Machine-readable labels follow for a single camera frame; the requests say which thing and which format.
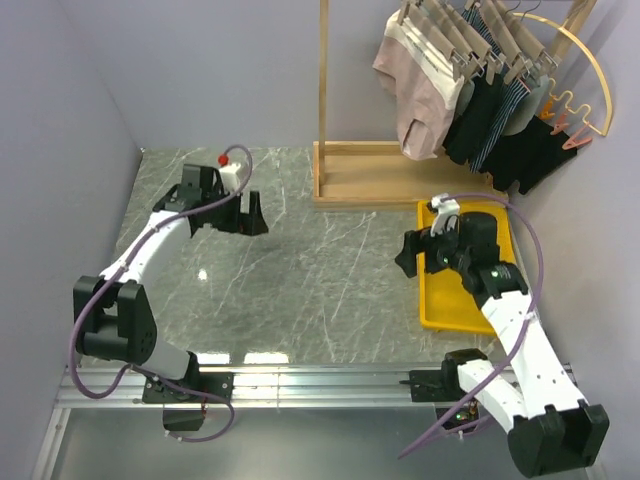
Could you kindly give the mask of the beige clip hanger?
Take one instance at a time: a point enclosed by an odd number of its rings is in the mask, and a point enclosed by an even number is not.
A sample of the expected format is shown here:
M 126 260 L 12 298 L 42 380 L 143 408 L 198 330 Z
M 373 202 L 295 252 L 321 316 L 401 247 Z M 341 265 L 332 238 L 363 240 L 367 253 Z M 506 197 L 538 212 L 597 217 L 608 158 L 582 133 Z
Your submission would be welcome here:
M 476 67 L 476 59 L 471 45 L 445 13 L 443 7 L 437 6 L 435 1 L 428 1 L 428 4 L 435 9 L 435 16 L 425 13 L 420 7 L 420 1 L 404 1 L 398 22 L 403 24 L 408 19 L 422 36 L 452 64 L 454 78 L 468 80 Z

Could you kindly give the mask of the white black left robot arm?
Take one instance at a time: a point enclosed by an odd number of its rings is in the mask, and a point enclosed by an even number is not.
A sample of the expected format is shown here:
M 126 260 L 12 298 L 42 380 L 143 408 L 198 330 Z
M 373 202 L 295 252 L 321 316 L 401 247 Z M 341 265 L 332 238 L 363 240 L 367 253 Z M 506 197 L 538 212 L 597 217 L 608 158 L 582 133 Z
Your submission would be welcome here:
M 250 192 L 248 210 L 241 209 L 252 172 L 250 163 L 232 162 L 226 155 L 218 167 L 184 165 L 180 182 L 155 203 L 125 252 L 99 275 L 82 276 L 74 285 L 71 360 L 82 355 L 122 362 L 166 380 L 166 390 L 180 402 L 200 394 L 196 356 L 161 339 L 146 289 L 205 226 L 245 236 L 268 232 L 258 192 Z

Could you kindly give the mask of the light grey hanging underwear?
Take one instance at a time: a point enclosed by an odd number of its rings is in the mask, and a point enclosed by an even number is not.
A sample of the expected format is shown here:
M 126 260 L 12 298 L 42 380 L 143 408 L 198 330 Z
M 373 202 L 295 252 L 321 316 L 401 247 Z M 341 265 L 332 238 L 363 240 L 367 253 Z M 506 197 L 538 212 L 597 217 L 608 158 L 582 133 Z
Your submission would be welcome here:
M 523 131 L 535 116 L 542 99 L 548 94 L 550 79 L 548 75 L 539 78 L 539 85 L 531 89 L 510 115 L 503 129 L 503 136 L 513 136 Z

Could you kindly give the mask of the beige hanger on grey underwear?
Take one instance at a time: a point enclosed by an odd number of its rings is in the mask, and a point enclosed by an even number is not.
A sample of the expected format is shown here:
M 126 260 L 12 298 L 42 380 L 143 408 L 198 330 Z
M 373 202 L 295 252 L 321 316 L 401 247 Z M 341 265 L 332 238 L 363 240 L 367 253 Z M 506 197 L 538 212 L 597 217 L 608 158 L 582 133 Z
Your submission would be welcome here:
M 460 64 L 460 73 L 470 79 L 479 73 L 490 57 L 489 43 L 461 16 L 439 1 L 423 1 L 431 21 L 453 45 L 453 59 Z

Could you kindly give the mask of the black hanging underwear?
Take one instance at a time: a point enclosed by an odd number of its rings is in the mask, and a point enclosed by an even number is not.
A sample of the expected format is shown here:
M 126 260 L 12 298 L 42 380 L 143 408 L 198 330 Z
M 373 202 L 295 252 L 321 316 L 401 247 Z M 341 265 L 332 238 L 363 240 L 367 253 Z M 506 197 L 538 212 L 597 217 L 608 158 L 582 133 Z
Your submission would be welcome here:
M 444 140 L 446 154 L 453 163 L 464 165 L 484 139 L 497 112 L 503 86 L 501 74 L 496 74 L 491 84 L 485 78 L 474 80 L 475 89 L 469 104 L 453 121 Z
M 518 193 L 528 194 L 578 154 L 577 147 L 564 148 L 570 139 L 564 131 L 552 131 L 551 125 L 532 118 L 521 132 L 498 140 L 480 172 L 491 176 L 495 190 L 506 192 L 517 183 Z

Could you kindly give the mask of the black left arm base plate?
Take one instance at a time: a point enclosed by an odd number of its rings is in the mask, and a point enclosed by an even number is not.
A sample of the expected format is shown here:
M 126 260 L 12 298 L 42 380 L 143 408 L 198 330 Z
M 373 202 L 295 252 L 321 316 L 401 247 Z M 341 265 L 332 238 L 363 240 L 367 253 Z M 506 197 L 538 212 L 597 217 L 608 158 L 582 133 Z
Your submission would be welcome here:
M 180 404 L 207 403 L 209 397 L 220 397 L 221 401 L 229 402 L 232 397 L 234 375 L 231 372 L 201 373 L 194 385 L 174 381 L 179 388 L 167 386 L 162 381 L 147 379 L 142 402 L 144 404 Z

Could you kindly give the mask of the striped blue hanging underwear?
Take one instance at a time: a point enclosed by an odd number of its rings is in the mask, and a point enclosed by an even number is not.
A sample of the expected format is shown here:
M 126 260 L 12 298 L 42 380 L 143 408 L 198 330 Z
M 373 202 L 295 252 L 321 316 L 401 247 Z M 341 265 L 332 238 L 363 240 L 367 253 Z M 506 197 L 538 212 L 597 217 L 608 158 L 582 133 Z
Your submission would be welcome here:
M 480 141 L 480 145 L 469 158 L 469 167 L 472 172 L 480 172 L 486 158 L 500 139 L 510 115 L 514 112 L 518 103 L 529 93 L 530 89 L 526 83 L 522 81 L 522 78 L 529 76 L 526 70 L 530 65 L 531 62 L 525 59 L 522 54 L 516 57 L 516 70 L 513 75 L 514 82 L 510 85 L 504 84 L 497 112 L 489 123 L 489 128 L 484 139 Z

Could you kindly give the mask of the aluminium rail frame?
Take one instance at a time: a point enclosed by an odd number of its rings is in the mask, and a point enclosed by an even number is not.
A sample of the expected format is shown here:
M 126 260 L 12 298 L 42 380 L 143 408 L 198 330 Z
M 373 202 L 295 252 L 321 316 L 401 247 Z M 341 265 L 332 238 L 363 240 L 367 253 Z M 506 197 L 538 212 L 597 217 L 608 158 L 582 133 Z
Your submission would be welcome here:
M 412 400 L 412 371 L 434 375 L 473 335 L 418 324 L 417 283 L 394 264 L 402 228 L 265 236 L 199 232 L 174 242 L 146 285 L 159 336 L 195 352 L 229 405 L 149 405 L 128 373 L 104 400 L 64 378 L 39 479 L 514 479 L 502 429 L 439 433 L 399 452 L 435 420 Z

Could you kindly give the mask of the orange wavy clip hanger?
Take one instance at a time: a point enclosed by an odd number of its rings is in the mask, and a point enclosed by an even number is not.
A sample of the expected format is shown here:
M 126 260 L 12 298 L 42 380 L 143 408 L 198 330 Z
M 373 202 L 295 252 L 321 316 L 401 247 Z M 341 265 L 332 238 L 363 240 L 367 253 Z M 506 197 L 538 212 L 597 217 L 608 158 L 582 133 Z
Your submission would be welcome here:
M 556 80 L 550 78 L 548 97 L 538 113 L 538 118 L 551 122 L 552 136 L 559 136 L 561 133 L 567 136 L 561 145 L 564 151 L 578 150 L 590 144 L 598 133 L 589 121 L 592 107 L 588 104 L 573 107 L 574 93 L 564 90 L 555 94 L 556 86 Z

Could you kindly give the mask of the wooden rack right post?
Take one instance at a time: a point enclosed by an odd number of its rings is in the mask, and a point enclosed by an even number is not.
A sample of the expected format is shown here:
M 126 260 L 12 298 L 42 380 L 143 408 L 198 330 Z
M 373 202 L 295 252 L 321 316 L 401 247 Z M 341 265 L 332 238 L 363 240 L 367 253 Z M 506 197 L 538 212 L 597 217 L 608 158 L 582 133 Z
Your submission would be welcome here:
M 573 0 L 562 27 L 574 36 L 578 36 L 596 3 L 596 0 Z M 558 60 L 563 60 L 573 45 L 569 37 L 558 32 L 551 43 L 549 53 Z

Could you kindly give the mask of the yellow plastic tray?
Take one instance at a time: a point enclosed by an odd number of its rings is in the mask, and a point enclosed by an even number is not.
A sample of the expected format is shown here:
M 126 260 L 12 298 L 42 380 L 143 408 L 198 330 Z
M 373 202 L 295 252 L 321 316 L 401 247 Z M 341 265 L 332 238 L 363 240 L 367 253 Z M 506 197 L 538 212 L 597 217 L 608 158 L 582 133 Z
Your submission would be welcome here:
M 423 327 L 434 330 L 494 335 L 482 312 L 484 302 L 514 290 L 528 294 L 516 264 L 506 208 L 488 201 L 462 202 L 459 270 L 425 272 L 425 256 L 417 256 L 419 313 Z

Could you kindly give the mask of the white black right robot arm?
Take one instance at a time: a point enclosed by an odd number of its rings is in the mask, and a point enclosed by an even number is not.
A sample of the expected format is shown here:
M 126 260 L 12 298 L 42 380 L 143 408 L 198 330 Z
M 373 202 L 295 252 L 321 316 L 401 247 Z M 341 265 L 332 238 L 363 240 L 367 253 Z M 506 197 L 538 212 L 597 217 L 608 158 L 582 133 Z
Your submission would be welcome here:
M 477 349 L 447 354 L 440 384 L 456 402 L 401 454 L 413 453 L 477 402 L 506 433 L 511 459 L 524 477 L 590 467 L 609 430 L 608 414 L 589 403 L 567 374 L 532 304 L 533 292 L 519 268 L 502 260 L 498 238 L 498 220 L 478 211 L 404 234 L 395 262 L 405 275 L 457 274 L 506 357 L 494 366 Z

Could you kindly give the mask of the pink and cream underwear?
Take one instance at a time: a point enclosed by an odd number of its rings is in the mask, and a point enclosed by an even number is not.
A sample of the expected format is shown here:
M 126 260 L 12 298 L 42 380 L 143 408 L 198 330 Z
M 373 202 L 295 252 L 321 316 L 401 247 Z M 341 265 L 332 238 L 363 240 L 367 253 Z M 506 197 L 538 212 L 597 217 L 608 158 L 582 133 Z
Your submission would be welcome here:
M 411 160 L 437 156 L 454 119 L 465 80 L 409 18 L 394 12 L 373 62 L 382 87 L 395 98 L 396 133 Z

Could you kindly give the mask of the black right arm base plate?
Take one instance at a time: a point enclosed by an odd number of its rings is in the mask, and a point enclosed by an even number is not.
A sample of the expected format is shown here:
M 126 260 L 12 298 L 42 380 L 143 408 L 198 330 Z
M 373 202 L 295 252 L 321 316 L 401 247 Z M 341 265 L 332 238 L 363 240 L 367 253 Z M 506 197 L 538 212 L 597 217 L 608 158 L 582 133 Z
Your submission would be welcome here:
M 471 387 L 463 387 L 461 365 L 454 365 L 439 370 L 411 370 L 399 384 L 409 388 L 413 403 L 446 403 L 461 400 L 476 385 L 486 386 L 487 377 L 482 374 L 479 380 L 471 381 Z

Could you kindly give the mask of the gold metal arc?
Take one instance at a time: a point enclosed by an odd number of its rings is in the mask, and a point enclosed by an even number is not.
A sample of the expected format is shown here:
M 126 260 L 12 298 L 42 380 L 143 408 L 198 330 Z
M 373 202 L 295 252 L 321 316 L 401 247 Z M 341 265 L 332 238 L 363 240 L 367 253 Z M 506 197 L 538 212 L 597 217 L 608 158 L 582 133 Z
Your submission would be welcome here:
M 547 19 L 545 17 L 539 16 L 539 15 L 535 15 L 533 14 L 531 11 L 527 11 L 527 12 L 517 12 L 516 16 L 523 16 L 523 19 L 528 19 L 531 21 L 536 21 L 538 23 L 544 24 L 550 28 L 553 28 L 556 31 L 556 34 L 558 32 L 564 33 L 567 37 L 569 37 L 572 42 L 574 43 L 573 46 L 575 46 L 577 49 L 580 50 L 581 52 L 581 60 L 584 60 L 586 62 L 589 63 L 590 67 L 589 67 L 589 73 L 593 74 L 599 82 L 599 89 L 601 92 L 601 96 L 603 99 L 603 113 L 601 115 L 599 115 L 597 117 L 598 120 L 602 121 L 602 125 L 599 126 L 597 123 L 593 122 L 591 116 L 592 116 L 592 111 L 591 114 L 589 115 L 589 121 L 596 127 L 598 133 L 597 135 L 601 136 L 601 137 L 606 137 L 609 134 L 609 131 L 611 129 L 611 124 L 612 124 L 612 120 L 613 120 L 613 116 L 614 116 L 614 104 L 613 104 L 613 96 L 611 93 L 611 89 L 607 80 L 607 77 L 605 75 L 604 70 L 602 69 L 602 67 L 600 66 L 598 60 L 596 59 L 596 56 L 591 52 L 591 50 L 587 47 L 587 45 L 579 38 L 578 36 L 574 36 L 573 34 L 571 34 L 570 32 L 566 31 L 563 27 L 562 27 L 562 22 L 561 24 L 552 21 L 550 19 Z M 558 81 L 557 82 L 557 86 L 554 89 L 554 93 L 555 94 L 559 94 L 561 93 L 558 90 Z M 573 107 L 578 107 L 580 105 L 577 105 L 574 102 L 574 99 L 572 100 L 572 106 Z

